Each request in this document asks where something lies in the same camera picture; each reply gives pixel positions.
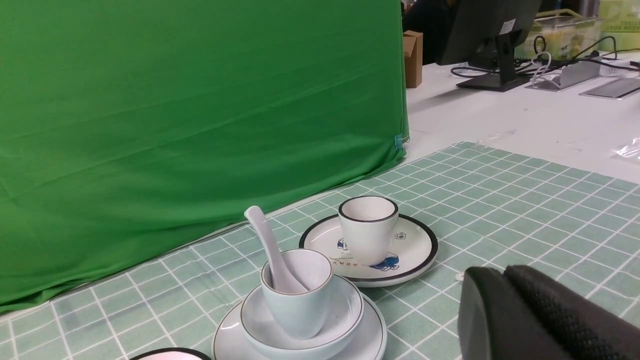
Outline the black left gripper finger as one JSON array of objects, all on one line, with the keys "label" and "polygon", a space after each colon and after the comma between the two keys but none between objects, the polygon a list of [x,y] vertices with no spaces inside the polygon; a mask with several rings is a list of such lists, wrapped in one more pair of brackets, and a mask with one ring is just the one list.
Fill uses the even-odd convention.
[{"label": "black left gripper finger", "polygon": [[637,326],[528,265],[463,274],[464,360],[637,360]]}]

